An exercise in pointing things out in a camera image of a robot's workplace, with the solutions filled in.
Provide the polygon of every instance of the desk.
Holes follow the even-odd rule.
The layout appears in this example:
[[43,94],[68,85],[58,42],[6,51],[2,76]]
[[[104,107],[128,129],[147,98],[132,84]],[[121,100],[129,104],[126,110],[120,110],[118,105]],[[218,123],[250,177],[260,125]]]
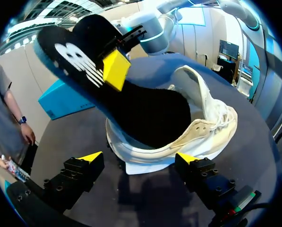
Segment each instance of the desk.
[[[171,74],[185,64],[197,70],[212,96],[233,106],[239,115],[234,137],[214,159],[217,168],[227,178],[236,179],[237,190],[248,184],[262,193],[259,202],[270,201],[282,175],[279,154],[266,123],[249,101],[211,70],[180,54],[133,59],[131,63],[127,78],[144,87],[168,87]],[[92,108],[51,121],[31,178],[43,186],[43,180],[58,174],[70,157],[103,151],[105,169],[92,190],[65,212],[68,217],[92,227],[206,227],[214,213],[187,191],[173,167],[132,176],[118,168],[107,147],[105,119]],[[249,222],[260,213],[250,212]]]

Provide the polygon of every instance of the white sneaker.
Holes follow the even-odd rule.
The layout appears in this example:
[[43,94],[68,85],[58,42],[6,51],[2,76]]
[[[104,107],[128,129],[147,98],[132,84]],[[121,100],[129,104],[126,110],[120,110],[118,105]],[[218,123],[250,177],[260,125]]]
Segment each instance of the white sneaker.
[[133,140],[108,119],[106,121],[108,143],[125,161],[129,175],[162,170],[174,163],[177,152],[199,159],[213,159],[227,146],[236,131],[238,116],[235,110],[221,100],[213,99],[205,81],[193,68],[180,67],[172,78],[175,86],[171,85],[169,89],[180,92],[188,100],[192,119],[174,142],[153,149]]

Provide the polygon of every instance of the shoelace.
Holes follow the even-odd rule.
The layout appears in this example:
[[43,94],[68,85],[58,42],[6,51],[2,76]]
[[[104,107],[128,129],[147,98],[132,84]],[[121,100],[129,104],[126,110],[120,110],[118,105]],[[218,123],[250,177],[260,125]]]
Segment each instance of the shoelace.
[[218,118],[214,127],[211,130],[217,128],[224,128],[233,120],[233,114],[229,110],[228,106],[221,100],[215,99],[215,110],[218,114]]

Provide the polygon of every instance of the monitor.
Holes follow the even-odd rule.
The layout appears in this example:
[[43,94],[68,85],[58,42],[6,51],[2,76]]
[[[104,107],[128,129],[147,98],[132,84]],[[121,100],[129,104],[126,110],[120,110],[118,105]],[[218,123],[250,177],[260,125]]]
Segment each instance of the monitor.
[[223,53],[230,58],[237,60],[239,54],[239,46],[220,40],[220,53]]

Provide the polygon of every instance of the smartwatch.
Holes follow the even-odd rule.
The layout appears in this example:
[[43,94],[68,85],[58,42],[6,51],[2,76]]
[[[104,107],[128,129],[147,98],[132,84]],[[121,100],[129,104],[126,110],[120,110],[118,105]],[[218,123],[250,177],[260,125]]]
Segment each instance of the smartwatch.
[[26,123],[26,117],[21,117],[21,119],[18,121],[19,125]]

